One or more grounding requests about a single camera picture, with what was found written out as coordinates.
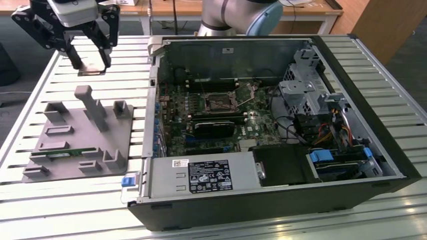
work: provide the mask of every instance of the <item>green circuit board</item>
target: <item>green circuit board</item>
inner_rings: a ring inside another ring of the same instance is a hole
[[[226,138],[197,140],[193,136],[193,122],[189,114],[206,113],[208,93],[189,93],[182,86],[168,86],[161,91],[168,101],[162,106],[162,122],[166,134],[166,155],[169,157],[185,156],[188,153],[208,153],[209,150],[222,149],[224,153],[240,152],[238,142],[255,140],[256,145],[275,145],[281,142],[277,128],[268,109],[268,95],[263,87],[249,91],[251,81],[238,82],[240,87],[233,93],[222,93],[234,97],[236,110],[244,112],[245,121],[236,124],[233,134]],[[229,108],[217,103],[216,111],[229,111]]]

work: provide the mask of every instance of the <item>white slatted table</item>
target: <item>white slatted table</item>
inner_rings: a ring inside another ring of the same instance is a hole
[[[121,203],[121,176],[45,183],[20,183],[41,132],[48,101],[66,108],[82,104],[76,85],[90,84],[104,106],[125,100],[134,109],[128,172],[140,170],[149,65],[145,36],[121,36],[104,76],[77,77],[70,62],[56,53],[0,150],[0,239],[391,239],[427,237],[425,113],[357,40],[324,36],[340,64],[415,164],[423,179],[396,193],[383,194],[353,209],[284,218],[149,232]],[[97,54],[86,39],[73,44],[81,56]],[[335,90],[340,89],[329,79]]]

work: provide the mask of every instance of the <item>desk leg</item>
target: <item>desk leg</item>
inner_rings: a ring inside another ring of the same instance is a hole
[[[152,35],[152,25],[149,22],[149,17],[148,16],[141,16],[138,18],[140,25],[141,25],[141,31],[144,35]]]
[[[317,34],[320,35],[329,34],[337,17],[339,17],[337,15],[325,16],[325,19],[321,23]]]

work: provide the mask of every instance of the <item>blue latch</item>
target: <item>blue latch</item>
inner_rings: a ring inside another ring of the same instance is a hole
[[[315,150],[309,153],[309,158],[313,163],[333,161],[333,156],[329,150]]]
[[[363,152],[368,159],[373,156],[372,151],[368,147],[363,148]]]
[[[134,181],[136,181],[136,177],[134,176],[125,176],[121,179],[121,187],[134,187]]]

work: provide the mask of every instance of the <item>power supply label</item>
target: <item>power supply label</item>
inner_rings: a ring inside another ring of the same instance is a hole
[[[189,162],[188,182],[192,194],[232,190],[228,160]]]

